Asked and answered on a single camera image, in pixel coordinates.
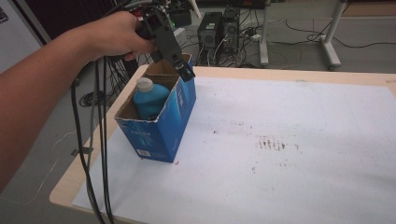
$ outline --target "blue box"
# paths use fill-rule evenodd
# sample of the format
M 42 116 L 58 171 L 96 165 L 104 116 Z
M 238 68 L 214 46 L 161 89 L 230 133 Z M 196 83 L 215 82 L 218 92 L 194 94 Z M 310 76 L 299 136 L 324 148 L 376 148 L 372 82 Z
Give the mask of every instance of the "blue box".
M 183 58 L 191 66 L 191 56 L 183 54 Z M 173 162 L 195 103 L 194 79 L 184 82 L 164 60 L 149 65 L 142 77 L 170 90 L 162 112 L 153 121 L 139 119 L 133 101 L 134 88 L 115 120 L 140 158 Z

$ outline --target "black device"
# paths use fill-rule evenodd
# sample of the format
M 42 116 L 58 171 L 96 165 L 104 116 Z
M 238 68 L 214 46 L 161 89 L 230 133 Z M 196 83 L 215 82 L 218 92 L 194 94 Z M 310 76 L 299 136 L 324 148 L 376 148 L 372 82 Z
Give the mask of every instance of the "black device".
M 181 48 L 177 43 L 171 25 L 166 15 L 156 7 L 148 7 L 142 10 L 143 29 L 136 31 L 145 39 L 152 39 L 157 51 L 151 53 L 152 60 L 157 63 L 165 59 L 172 64 L 183 81 L 189 81 L 195 77 L 190 66 L 183 61 Z
M 241 8 L 249 8 L 249 9 L 264 9 L 266 0 L 195 0 L 195 1 L 198 7 L 241 7 Z
M 221 17 L 222 12 L 206 12 L 198 27 L 201 63 L 219 64 L 222 51 Z
M 240 9 L 227 7 L 224 10 L 221 22 L 223 33 L 223 50 L 224 54 L 237 54 L 239 48 L 239 15 Z

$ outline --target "desk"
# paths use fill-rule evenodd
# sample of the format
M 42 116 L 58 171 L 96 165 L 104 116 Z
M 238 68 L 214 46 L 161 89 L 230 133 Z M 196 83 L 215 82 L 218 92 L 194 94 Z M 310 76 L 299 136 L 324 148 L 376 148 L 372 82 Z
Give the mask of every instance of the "desk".
M 135 81 L 141 77 L 146 70 L 146 66 L 141 66 L 130 83 L 125 87 L 117 101 L 107 112 L 109 119 L 107 120 L 108 136 L 117 127 L 114 119 L 120 105 L 134 88 Z M 304 80 L 307 82 L 321 83 L 344 83 L 358 85 L 372 85 L 388 87 L 394 96 L 396 96 L 396 76 L 385 74 L 356 74 L 356 73 L 331 73 L 331 72 L 306 72 L 306 71 L 283 71 L 283 70 L 260 70 L 260 69 L 236 69 L 236 68 L 213 68 L 213 67 L 195 67 L 194 72 L 198 77 L 232 77 L 246 78 L 257 80 L 285 80 L 296 81 Z M 99 143 L 94 141 L 95 150 L 92 153 L 93 158 L 98 155 Z M 50 195 L 50 201 L 61 206 L 76 208 L 72 205 L 72 201 L 76 196 L 81 184 L 85 179 L 79 159 L 75 159 L 69 169 L 64 174 L 58 185 Z

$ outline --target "bottle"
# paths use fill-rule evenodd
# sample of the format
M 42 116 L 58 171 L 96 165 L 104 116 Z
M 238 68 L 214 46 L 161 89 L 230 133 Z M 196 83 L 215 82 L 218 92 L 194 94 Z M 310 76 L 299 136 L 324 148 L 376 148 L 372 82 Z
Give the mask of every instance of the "bottle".
M 136 84 L 134 103 L 137 106 L 140 119 L 155 120 L 163 110 L 169 90 L 162 85 L 153 84 L 147 77 L 139 78 Z

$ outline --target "wall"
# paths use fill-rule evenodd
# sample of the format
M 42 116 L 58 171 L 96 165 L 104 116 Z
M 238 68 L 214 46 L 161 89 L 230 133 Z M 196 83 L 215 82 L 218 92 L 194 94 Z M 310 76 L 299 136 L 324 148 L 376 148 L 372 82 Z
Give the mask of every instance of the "wall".
M 3 72 L 39 49 L 40 44 L 23 23 L 12 3 L 0 0 L 0 7 L 8 15 L 8 21 L 0 23 L 0 72 Z

